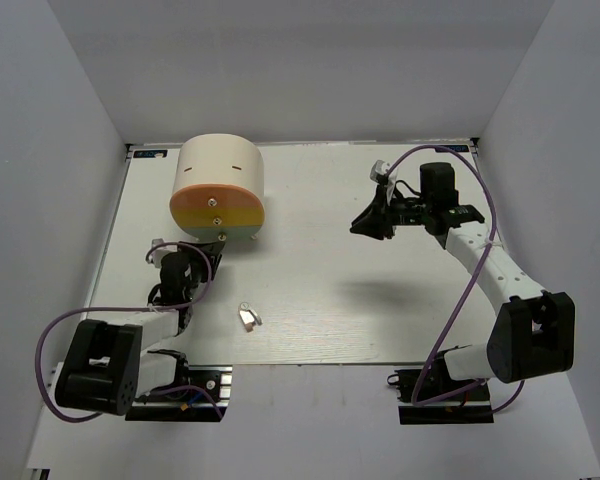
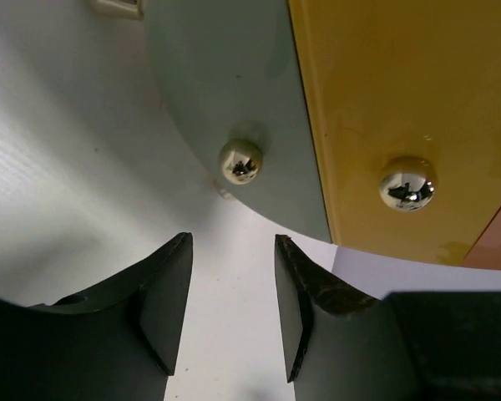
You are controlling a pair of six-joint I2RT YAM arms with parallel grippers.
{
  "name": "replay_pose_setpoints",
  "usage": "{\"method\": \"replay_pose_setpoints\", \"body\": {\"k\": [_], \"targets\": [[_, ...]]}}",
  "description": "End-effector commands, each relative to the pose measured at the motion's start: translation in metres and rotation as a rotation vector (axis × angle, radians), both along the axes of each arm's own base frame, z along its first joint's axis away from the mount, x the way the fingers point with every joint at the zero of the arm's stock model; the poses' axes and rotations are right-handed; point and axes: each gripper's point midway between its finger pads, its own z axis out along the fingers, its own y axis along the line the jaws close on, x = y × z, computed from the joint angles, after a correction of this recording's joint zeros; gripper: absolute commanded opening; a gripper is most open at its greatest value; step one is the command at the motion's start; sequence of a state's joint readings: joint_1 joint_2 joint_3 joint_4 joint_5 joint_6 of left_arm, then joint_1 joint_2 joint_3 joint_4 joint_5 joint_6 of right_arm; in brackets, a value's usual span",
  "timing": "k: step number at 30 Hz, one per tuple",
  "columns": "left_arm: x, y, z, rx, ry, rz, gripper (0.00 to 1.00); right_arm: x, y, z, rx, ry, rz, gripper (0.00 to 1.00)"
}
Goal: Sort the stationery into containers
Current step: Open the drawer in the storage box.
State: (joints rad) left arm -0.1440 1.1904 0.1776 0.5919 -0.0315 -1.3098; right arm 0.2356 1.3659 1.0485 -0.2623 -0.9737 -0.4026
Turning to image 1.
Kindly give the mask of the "beige orange round organizer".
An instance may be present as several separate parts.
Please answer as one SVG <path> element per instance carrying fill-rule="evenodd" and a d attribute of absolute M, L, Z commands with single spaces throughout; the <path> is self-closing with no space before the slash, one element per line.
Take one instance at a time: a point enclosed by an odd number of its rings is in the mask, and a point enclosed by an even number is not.
<path fill-rule="evenodd" d="M 249 140 L 204 134 L 180 148 L 169 210 L 198 243 L 257 236 L 265 222 L 264 161 Z"/>

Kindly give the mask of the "pink silver binder clip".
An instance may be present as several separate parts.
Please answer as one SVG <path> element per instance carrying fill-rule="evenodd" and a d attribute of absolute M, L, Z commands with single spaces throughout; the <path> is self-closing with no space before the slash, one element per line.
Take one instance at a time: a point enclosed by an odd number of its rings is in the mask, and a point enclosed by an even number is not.
<path fill-rule="evenodd" d="M 252 332 L 256 326 L 263 324 L 259 314 L 247 302 L 239 305 L 238 315 L 247 332 Z"/>

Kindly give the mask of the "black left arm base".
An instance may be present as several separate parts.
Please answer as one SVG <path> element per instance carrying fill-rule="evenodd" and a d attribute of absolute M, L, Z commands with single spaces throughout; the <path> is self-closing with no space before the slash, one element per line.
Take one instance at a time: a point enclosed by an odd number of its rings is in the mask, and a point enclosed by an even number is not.
<path fill-rule="evenodd" d="M 218 423 L 229 406 L 232 366 L 189 366 L 184 379 L 140 395 L 125 416 L 126 421 Z"/>

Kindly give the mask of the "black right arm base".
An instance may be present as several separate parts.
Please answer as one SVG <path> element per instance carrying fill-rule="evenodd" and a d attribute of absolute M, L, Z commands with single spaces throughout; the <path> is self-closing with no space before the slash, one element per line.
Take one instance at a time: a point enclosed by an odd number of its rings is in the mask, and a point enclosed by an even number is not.
<path fill-rule="evenodd" d="M 387 385 L 397 392 L 399 423 L 403 426 L 471 425 L 494 422 L 489 388 L 485 383 L 423 406 L 411 402 L 420 370 L 395 370 Z"/>

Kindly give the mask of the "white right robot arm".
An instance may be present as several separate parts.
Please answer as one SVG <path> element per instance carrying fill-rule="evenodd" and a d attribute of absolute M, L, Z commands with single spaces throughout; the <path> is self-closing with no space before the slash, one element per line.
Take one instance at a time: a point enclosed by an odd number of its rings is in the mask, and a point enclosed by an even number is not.
<path fill-rule="evenodd" d="M 488 298 L 496 320 L 486 343 L 438 355 L 433 390 L 452 399 L 468 380 L 497 378 L 504 383 L 564 372 L 573 365 L 575 304 L 564 292 L 551 293 L 529 277 L 490 236 L 484 217 L 462 205 L 451 164 L 420 167 L 420 192 L 403 196 L 387 163 L 377 161 L 370 178 L 376 192 L 350 231 L 390 239 L 398 226 L 422 226 L 469 273 Z"/>

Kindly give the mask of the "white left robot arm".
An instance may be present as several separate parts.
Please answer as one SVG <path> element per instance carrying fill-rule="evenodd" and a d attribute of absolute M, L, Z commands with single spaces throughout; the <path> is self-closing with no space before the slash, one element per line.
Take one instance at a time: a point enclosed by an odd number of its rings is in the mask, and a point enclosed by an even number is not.
<path fill-rule="evenodd" d="M 83 421 L 102 414 L 125 416 L 137 401 L 216 400 L 190 379 L 184 353 L 168 342 L 187 330 L 193 308 L 207 294 L 218 270 L 224 244 L 156 239 L 145 256 L 159 281 L 142 307 L 82 309 L 62 368 L 56 378 L 57 406 L 84 411 Z"/>

